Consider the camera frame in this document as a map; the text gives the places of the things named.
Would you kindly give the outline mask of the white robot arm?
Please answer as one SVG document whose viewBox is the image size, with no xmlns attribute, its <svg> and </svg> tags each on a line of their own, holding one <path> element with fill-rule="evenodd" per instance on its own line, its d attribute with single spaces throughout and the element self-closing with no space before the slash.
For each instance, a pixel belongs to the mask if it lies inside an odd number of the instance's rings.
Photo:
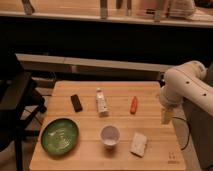
<svg viewBox="0 0 213 171">
<path fill-rule="evenodd" d="M 207 74 L 199 61 L 189 61 L 169 68 L 164 73 L 165 85 L 160 89 L 161 123 L 169 124 L 173 109 L 186 98 L 213 116 L 213 87 L 203 81 Z"/>
</svg>

